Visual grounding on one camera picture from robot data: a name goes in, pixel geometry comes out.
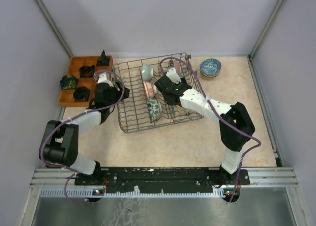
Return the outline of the cream leaf patterned bowl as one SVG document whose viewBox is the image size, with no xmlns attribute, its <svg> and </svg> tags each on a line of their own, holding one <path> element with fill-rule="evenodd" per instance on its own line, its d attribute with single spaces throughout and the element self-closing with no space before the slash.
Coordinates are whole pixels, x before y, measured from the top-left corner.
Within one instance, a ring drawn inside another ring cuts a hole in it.
<svg viewBox="0 0 316 226">
<path fill-rule="evenodd" d="M 206 73 L 204 73 L 204 72 L 200 72 L 202 75 L 205 75 L 205 76 L 218 76 L 219 75 L 219 73 L 215 73 L 215 74 L 206 74 Z"/>
</svg>

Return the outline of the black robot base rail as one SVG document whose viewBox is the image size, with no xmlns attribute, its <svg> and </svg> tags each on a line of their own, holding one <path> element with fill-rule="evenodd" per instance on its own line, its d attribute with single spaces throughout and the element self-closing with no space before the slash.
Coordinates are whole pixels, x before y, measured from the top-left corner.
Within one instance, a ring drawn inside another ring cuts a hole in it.
<svg viewBox="0 0 316 226">
<path fill-rule="evenodd" d="M 100 186 L 101 189 L 93 192 L 95 196 L 137 192 L 180 196 L 214 193 L 216 189 L 224 187 L 224 199 L 228 201 L 233 195 L 233 200 L 237 201 L 241 186 L 250 185 L 250 178 L 247 170 L 229 174 L 222 167 L 109 167 L 98 168 L 91 175 L 77 174 L 75 185 Z"/>
</svg>

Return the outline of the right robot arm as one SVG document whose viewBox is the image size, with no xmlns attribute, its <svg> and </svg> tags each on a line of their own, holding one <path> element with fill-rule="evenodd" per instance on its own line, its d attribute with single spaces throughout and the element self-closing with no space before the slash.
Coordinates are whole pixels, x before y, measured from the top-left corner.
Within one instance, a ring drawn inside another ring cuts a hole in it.
<svg viewBox="0 0 316 226">
<path fill-rule="evenodd" d="M 220 165 L 220 177 L 224 183 L 232 184 L 238 181 L 246 154 L 245 145 L 250 140 L 260 143 L 253 137 L 254 124 L 242 103 L 232 105 L 211 99 L 206 95 L 196 72 L 192 71 L 192 75 L 196 78 L 199 90 L 180 77 L 175 68 L 164 72 L 155 86 L 168 105 L 193 110 L 219 124 L 220 138 L 226 148 Z"/>
</svg>

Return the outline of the grey wire dish rack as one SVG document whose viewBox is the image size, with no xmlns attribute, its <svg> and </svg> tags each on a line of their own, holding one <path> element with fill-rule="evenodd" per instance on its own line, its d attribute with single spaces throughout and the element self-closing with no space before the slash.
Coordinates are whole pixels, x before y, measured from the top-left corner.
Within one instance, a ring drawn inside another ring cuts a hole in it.
<svg viewBox="0 0 316 226">
<path fill-rule="evenodd" d="M 164 71 L 167 71 L 170 64 L 170 60 L 166 59 L 168 57 L 175 57 L 182 60 L 182 62 L 178 63 L 180 66 L 180 77 L 184 77 L 190 86 L 200 91 L 197 79 L 186 65 L 184 65 L 184 63 L 190 63 L 191 55 L 184 52 L 122 61 L 115 64 L 113 70 L 116 74 L 120 75 L 124 81 L 124 85 L 130 89 L 129 98 L 117 105 L 119 126 L 125 133 L 143 131 L 203 118 L 202 115 L 192 110 L 188 110 L 185 114 L 179 112 L 177 106 L 168 105 L 160 93 L 155 95 L 155 99 L 161 105 L 161 114 L 155 120 L 151 118 L 143 85 L 142 65 L 148 64 L 153 69 L 154 76 L 151 79 L 151 83 L 154 83 L 162 77 L 160 66 L 163 67 Z"/>
</svg>

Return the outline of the blue lattice patterned bowl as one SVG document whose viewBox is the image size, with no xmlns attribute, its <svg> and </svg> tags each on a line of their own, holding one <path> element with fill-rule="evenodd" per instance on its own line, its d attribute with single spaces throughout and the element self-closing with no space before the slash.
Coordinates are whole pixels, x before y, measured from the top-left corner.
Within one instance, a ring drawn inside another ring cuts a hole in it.
<svg viewBox="0 0 316 226">
<path fill-rule="evenodd" d="M 206 74 L 215 74 L 219 73 L 221 71 L 222 64 L 219 60 L 214 59 L 214 58 L 209 58 L 204 60 L 200 64 L 200 71 L 204 72 Z"/>
</svg>

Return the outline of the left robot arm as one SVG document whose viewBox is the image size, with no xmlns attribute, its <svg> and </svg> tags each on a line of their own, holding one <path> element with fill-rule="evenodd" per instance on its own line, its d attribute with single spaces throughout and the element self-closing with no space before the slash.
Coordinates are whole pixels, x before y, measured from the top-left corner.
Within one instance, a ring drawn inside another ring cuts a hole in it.
<svg viewBox="0 0 316 226">
<path fill-rule="evenodd" d="M 129 95 L 123 79 L 111 70 L 94 74 L 97 81 L 92 104 L 82 113 L 63 121 L 47 123 L 39 158 L 47 166 L 64 167 L 76 173 L 85 174 L 93 185 L 102 181 L 103 173 L 97 161 L 79 153 L 79 135 L 106 121 L 110 109 Z"/>
</svg>

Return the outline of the dark speckled bowl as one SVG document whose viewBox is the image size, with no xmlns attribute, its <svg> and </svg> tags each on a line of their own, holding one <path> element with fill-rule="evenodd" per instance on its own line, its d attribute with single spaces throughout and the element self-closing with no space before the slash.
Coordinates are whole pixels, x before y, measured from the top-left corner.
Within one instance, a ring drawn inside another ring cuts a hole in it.
<svg viewBox="0 0 316 226">
<path fill-rule="evenodd" d="M 217 75 L 216 76 L 205 76 L 205 75 L 201 75 L 201 77 L 205 80 L 214 80 L 217 78 Z"/>
</svg>

